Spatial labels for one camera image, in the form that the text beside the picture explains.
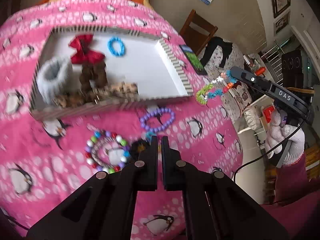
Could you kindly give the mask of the black scrunchie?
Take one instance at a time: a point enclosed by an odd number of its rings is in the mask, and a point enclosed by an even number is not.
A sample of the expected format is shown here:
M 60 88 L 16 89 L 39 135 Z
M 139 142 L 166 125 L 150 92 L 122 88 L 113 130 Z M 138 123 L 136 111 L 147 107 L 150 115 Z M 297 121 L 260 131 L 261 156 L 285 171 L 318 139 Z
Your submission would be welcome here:
M 129 153 L 131 155 L 131 157 L 137 161 L 139 158 L 139 155 L 146 149 L 148 149 L 150 147 L 150 144 L 143 140 L 143 139 L 139 139 L 137 141 L 134 141 L 131 145 L 131 148 L 129 150 Z

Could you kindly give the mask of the leopard print bow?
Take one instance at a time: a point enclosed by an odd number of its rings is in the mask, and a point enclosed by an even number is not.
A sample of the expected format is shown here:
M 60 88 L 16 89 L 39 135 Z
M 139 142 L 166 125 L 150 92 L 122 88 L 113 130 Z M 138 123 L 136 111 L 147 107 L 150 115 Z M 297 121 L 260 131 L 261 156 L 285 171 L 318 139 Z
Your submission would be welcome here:
M 99 103 L 107 99 L 137 99 L 136 83 L 116 83 L 103 88 L 93 88 L 88 92 L 81 90 L 75 93 L 65 93 L 53 98 L 52 102 L 60 108 L 75 108 L 87 103 Z

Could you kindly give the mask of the brown velvet scrunchie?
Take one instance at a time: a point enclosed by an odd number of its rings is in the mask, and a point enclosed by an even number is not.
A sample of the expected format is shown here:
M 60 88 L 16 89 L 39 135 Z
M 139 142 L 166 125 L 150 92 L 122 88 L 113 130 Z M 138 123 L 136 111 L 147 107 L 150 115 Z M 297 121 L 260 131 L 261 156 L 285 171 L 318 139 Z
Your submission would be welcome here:
M 93 82 L 95 88 L 105 87 L 107 85 L 105 62 L 100 61 L 95 64 L 83 64 L 79 81 L 81 83 L 81 90 L 83 92 L 92 90 L 91 81 Z

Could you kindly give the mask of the white floral black-bow cushion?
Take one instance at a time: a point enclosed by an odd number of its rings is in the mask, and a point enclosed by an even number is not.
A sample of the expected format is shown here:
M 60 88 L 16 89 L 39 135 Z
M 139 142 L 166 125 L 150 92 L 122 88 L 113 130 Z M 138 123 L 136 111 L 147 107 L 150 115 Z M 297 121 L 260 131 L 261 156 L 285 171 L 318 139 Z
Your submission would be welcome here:
M 217 36 L 210 39 L 199 53 L 198 59 L 207 72 L 202 78 L 206 85 L 232 67 L 244 69 L 245 63 L 243 53 L 236 44 Z

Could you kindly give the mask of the black smartphone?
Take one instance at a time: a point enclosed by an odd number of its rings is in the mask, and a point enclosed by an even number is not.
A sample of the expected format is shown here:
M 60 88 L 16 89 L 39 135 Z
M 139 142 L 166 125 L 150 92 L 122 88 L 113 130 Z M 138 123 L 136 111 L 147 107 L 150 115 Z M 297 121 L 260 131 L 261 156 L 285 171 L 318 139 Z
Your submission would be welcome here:
M 200 60 L 198 59 L 196 54 L 193 52 L 193 50 L 186 45 L 179 45 L 179 47 L 180 47 L 181 51 L 184 53 L 187 60 L 192 65 L 195 72 L 198 75 L 207 75 L 207 72 L 206 72 L 204 66 L 202 65 L 202 63 L 200 62 Z

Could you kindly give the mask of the wooden chair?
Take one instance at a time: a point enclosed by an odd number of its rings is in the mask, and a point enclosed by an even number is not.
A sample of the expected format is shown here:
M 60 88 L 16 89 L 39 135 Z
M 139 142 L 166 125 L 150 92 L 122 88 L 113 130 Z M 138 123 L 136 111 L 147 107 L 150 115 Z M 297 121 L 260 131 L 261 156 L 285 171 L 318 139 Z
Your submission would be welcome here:
M 213 38 L 217 30 L 217 26 L 209 23 L 193 9 L 181 28 L 179 35 L 184 39 L 185 44 L 189 46 L 196 55 L 199 55 L 211 38 Z

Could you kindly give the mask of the pink penguin blanket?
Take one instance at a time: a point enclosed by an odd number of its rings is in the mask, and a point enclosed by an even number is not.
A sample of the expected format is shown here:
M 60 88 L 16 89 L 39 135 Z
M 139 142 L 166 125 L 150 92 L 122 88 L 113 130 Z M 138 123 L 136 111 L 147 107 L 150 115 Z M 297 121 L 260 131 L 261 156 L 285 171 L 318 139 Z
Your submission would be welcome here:
M 147 109 L 114 111 L 37 122 L 29 114 L 38 58 L 53 27 L 106 25 L 161 35 L 194 91 L 212 77 L 196 74 L 177 31 L 152 9 L 132 0 L 60 0 L 12 15 L 1 26 L 1 208 L 31 227 L 99 170 L 87 162 L 91 138 L 104 129 L 128 144 L 145 139 L 140 118 Z M 189 99 L 168 106 L 175 120 L 159 135 L 199 170 L 221 168 L 229 177 L 242 163 L 242 146 L 217 97 L 207 105 Z M 139 192 L 131 239 L 172 239 L 185 227 L 180 192 Z

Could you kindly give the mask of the striped white cardboard tray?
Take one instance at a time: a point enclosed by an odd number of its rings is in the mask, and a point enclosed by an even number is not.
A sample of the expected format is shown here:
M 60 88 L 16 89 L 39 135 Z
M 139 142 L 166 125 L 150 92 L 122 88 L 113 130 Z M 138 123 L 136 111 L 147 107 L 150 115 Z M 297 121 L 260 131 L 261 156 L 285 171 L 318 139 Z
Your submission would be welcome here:
M 148 105 L 165 105 L 191 98 L 194 94 L 186 70 L 166 44 L 165 39 L 137 30 L 109 28 L 102 25 L 54 27 L 41 52 L 35 74 L 55 56 L 73 54 L 69 42 L 81 34 L 93 34 L 92 50 L 105 54 L 109 84 L 136 83 L 137 99 L 107 99 L 75 108 L 46 104 L 34 80 L 30 94 L 30 114 L 36 120 L 49 120 L 73 115 L 87 115 L 117 109 Z

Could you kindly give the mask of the light blue fluffy scrunchie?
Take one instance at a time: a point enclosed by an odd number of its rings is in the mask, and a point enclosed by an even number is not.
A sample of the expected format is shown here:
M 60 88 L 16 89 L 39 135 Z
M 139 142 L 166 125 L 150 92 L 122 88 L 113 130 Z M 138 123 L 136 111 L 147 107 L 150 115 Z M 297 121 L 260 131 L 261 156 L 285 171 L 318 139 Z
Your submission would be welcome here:
M 37 87 L 46 104 L 67 90 L 73 73 L 71 60 L 67 57 L 53 57 L 46 61 L 37 75 Z

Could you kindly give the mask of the red satin bow clip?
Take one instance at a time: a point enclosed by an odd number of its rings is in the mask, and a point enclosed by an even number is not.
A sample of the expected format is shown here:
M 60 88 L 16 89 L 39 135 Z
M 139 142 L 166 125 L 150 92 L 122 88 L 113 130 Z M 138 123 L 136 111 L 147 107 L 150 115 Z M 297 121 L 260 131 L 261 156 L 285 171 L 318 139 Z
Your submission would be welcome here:
M 103 53 L 93 51 L 89 45 L 93 41 L 93 34 L 76 35 L 68 44 L 69 47 L 76 50 L 76 53 L 71 56 L 72 64 L 96 64 L 105 59 Z

